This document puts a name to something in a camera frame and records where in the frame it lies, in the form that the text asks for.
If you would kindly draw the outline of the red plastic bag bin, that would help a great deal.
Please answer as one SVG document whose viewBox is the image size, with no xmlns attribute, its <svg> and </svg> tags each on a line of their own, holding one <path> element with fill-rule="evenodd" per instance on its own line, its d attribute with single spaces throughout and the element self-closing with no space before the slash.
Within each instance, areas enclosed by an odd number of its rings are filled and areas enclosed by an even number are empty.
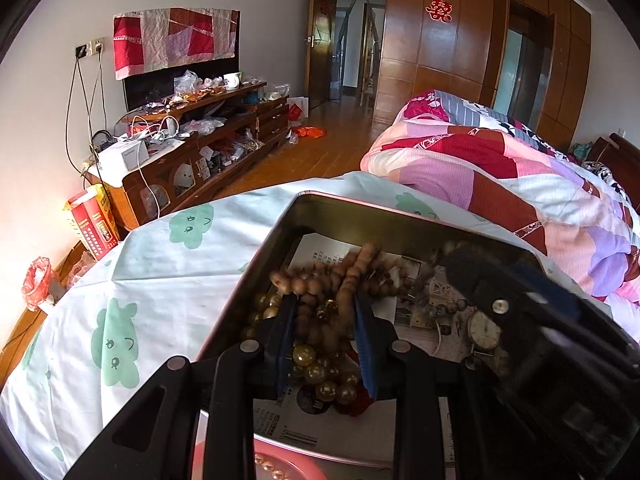
<svg viewBox="0 0 640 480">
<path fill-rule="evenodd" d="M 39 310 L 40 304 L 47 300 L 53 277 L 49 258 L 38 257 L 30 264 L 22 285 L 22 296 L 28 310 Z"/>
</svg>

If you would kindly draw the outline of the black television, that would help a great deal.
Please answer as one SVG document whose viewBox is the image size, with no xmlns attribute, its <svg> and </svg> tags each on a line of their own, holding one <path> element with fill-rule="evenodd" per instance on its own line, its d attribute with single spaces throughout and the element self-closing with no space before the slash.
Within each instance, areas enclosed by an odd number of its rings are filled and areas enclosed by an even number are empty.
<svg viewBox="0 0 640 480">
<path fill-rule="evenodd" d="M 239 68 L 239 38 L 240 29 L 234 58 L 166 68 L 120 80 L 124 87 L 126 107 L 134 110 L 175 92 L 198 92 L 206 79 L 235 72 Z"/>
</svg>

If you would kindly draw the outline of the pink plastic bangle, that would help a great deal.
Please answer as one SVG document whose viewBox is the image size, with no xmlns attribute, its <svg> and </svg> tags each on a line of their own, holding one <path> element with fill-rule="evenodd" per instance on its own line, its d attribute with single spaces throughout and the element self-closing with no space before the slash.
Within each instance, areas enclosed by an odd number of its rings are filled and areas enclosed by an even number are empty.
<svg viewBox="0 0 640 480">
<path fill-rule="evenodd" d="M 257 439 L 254 462 L 257 479 L 326 479 L 311 458 Z"/>
</svg>

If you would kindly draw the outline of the wooden tv cabinet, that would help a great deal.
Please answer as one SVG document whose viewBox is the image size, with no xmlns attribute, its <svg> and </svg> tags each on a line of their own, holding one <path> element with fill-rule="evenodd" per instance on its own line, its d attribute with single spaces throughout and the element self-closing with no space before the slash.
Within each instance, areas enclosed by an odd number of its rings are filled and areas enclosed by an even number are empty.
<svg viewBox="0 0 640 480">
<path fill-rule="evenodd" d="M 166 99 L 122 116 L 111 139 L 143 141 L 150 158 L 128 174 L 113 174 L 100 170 L 102 148 L 86 171 L 90 183 L 106 189 L 116 223 L 131 231 L 208 202 L 280 146 L 288 134 L 288 96 L 265 86 Z"/>
</svg>

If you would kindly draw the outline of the red yellow carton box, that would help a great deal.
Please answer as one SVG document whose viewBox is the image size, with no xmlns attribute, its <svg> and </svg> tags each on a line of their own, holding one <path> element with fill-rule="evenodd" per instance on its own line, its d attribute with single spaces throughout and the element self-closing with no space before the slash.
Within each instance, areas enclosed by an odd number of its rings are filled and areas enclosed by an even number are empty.
<svg viewBox="0 0 640 480">
<path fill-rule="evenodd" d="M 63 211 L 82 244 L 101 260 L 119 241 L 111 203 L 102 184 L 94 184 L 70 198 Z"/>
</svg>

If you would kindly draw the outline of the wall power socket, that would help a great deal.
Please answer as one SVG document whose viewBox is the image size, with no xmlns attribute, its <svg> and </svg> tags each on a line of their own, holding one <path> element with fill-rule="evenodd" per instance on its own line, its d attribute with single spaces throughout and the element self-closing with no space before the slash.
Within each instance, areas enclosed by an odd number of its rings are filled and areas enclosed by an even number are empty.
<svg viewBox="0 0 640 480">
<path fill-rule="evenodd" d="M 96 38 L 75 48 L 75 58 L 81 60 L 88 56 L 99 55 L 104 50 L 104 39 Z"/>
</svg>

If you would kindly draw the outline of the pink patchwork quilt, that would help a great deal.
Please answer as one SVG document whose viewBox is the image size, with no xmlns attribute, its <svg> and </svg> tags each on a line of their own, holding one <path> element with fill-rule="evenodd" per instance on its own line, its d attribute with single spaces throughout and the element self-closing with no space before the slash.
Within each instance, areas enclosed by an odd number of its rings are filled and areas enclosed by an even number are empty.
<svg viewBox="0 0 640 480">
<path fill-rule="evenodd" d="M 411 98 L 361 170 L 501 226 L 639 336 L 639 216 L 625 192 L 526 125 L 440 90 Z"/>
</svg>

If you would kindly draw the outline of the wooden wardrobe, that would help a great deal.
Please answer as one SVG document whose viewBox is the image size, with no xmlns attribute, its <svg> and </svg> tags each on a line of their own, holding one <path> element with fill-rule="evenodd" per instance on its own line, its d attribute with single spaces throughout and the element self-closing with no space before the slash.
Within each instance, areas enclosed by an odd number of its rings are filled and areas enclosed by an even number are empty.
<svg viewBox="0 0 640 480">
<path fill-rule="evenodd" d="M 565 151 L 586 93 L 591 16 L 574 0 L 447 0 L 452 21 L 432 21 L 430 0 L 386 0 L 382 58 L 373 120 L 390 125 L 410 98 L 428 89 L 489 105 L 495 101 L 506 48 L 509 12 L 520 4 L 551 25 L 550 79 L 538 136 Z"/>
</svg>

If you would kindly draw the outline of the pink Genji tin box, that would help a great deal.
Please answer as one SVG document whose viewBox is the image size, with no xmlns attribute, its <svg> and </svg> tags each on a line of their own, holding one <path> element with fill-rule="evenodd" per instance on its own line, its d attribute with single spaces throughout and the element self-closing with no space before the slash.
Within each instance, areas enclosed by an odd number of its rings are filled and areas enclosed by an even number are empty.
<svg viewBox="0 0 640 480">
<path fill-rule="evenodd" d="M 294 198 L 282 214 L 221 320 L 194 372 L 208 397 L 222 352 L 254 339 L 277 315 L 284 297 L 295 300 L 288 382 L 276 400 L 254 402 L 254 440 L 312 460 L 386 468 L 393 474 L 395 402 L 375 401 L 364 388 L 355 339 L 354 300 L 367 296 L 378 318 L 399 338 L 450 366 L 463 361 L 429 354 L 416 330 L 396 322 L 395 307 L 407 293 L 405 260 L 412 272 L 434 271 L 442 243 L 469 246 L 503 263 L 533 262 L 527 249 L 429 218 L 320 193 Z M 440 400 L 445 434 L 445 479 L 460 479 L 448 398 Z"/>
</svg>

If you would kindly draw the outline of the red double happiness sticker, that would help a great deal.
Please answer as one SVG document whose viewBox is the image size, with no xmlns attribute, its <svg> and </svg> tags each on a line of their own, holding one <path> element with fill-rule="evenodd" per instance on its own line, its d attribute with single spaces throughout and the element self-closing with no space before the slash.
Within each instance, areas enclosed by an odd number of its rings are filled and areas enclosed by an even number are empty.
<svg viewBox="0 0 640 480">
<path fill-rule="evenodd" d="M 450 23 L 454 6 L 447 0 L 430 0 L 425 7 L 428 17 L 434 22 Z"/>
</svg>

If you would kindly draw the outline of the wooden bed headboard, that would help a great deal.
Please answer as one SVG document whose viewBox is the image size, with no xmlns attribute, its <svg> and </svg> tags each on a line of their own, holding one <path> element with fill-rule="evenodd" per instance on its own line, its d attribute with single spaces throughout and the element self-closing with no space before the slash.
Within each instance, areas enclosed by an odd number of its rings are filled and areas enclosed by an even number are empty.
<svg viewBox="0 0 640 480">
<path fill-rule="evenodd" d="M 631 205 L 639 211 L 640 200 L 640 151 L 617 133 L 600 136 L 594 142 L 587 159 L 602 162 L 612 171 L 614 179 L 630 198 Z"/>
</svg>

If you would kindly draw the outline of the red patchwork tv cover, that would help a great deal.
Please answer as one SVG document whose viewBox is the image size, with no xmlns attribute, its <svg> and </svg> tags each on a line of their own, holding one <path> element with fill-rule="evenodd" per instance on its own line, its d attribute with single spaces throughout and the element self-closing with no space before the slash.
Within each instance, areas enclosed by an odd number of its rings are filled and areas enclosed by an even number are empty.
<svg viewBox="0 0 640 480">
<path fill-rule="evenodd" d="M 115 78 L 234 58 L 241 13 L 211 8 L 132 11 L 113 18 Z"/>
</svg>

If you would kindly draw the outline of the wooden door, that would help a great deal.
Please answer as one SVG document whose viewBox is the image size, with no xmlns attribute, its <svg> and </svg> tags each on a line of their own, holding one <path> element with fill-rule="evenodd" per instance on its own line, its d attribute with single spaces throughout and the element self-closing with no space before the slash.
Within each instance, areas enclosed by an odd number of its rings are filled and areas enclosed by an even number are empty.
<svg viewBox="0 0 640 480">
<path fill-rule="evenodd" d="M 337 0 L 309 0 L 306 32 L 305 94 L 309 108 L 330 99 L 332 30 Z"/>
</svg>

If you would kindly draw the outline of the orange cloth on floor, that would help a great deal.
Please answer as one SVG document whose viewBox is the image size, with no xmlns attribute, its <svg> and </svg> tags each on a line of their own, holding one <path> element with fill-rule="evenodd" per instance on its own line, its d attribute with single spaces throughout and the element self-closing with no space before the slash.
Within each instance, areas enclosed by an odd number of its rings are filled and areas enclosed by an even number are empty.
<svg viewBox="0 0 640 480">
<path fill-rule="evenodd" d="M 298 138 L 308 139 L 321 139 L 326 136 L 326 130 L 314 126 L 293 127 L 292 133 L 294 133 Z"/>
</svg>

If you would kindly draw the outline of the white appliance box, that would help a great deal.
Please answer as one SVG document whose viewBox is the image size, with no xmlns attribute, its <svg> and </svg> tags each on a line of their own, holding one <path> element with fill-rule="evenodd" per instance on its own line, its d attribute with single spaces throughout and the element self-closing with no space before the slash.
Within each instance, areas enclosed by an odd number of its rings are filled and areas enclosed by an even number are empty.
<svg viewBox="0 0 640 480">
<path fill-rule="evenodd" d="M 98 161 L 101 171 L 113 174 L 128 174 L 136 170 L 150 158 L 143 141 L 119 141 L 99 154 Z"/>
</svg>

